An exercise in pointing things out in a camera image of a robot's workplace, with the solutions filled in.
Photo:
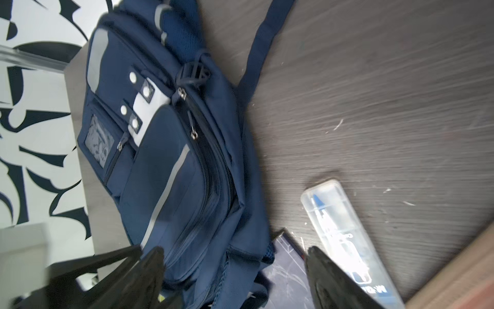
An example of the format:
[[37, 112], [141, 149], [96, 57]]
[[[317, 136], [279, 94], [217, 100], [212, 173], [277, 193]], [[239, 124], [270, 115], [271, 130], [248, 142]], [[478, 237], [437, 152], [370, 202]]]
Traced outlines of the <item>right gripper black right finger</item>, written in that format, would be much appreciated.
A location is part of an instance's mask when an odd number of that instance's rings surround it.
[[308, 248], [304, 263], [315, 308], [382, 307], [318, 247]]

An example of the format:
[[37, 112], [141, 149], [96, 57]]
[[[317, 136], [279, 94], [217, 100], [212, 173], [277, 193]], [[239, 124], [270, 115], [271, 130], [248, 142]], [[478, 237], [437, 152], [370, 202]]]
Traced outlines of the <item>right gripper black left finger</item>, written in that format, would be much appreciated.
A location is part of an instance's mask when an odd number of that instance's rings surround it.
[[[12, 308], [158, 308], [162, 288], [164, 250], [157, 246], [145, 256], [139, 245], [55, 263], [48, 268], [48, 284], [27, 297], [17, 297]], [[84, 291], [77, 282], [83, 274], [120, 261], [94, 287]]]

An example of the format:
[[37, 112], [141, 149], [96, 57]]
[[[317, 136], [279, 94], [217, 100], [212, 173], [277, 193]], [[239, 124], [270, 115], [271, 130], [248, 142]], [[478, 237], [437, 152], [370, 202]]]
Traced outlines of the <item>navy blue notebook yellow label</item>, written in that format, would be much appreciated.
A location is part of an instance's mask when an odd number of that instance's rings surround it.
[[275, 261], [262, 271], [269, 281], [269, 299], [265, 307], [313, 308], [303, 251], [286, 230], [273, 240], [273, 245]]

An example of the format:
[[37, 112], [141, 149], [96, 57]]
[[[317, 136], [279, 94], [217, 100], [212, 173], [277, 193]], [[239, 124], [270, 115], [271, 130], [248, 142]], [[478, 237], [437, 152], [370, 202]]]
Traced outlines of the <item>navy blue student backpack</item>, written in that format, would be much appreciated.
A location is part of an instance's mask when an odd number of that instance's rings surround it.
[[91, 36], [78, 145], [131, 244], [163, 249], [184, 308], [262, 308], [274, 250], [244, 114], [293, 6], [273, 1], [239, 84], [203, 41], [195, 1], [122, 1]]

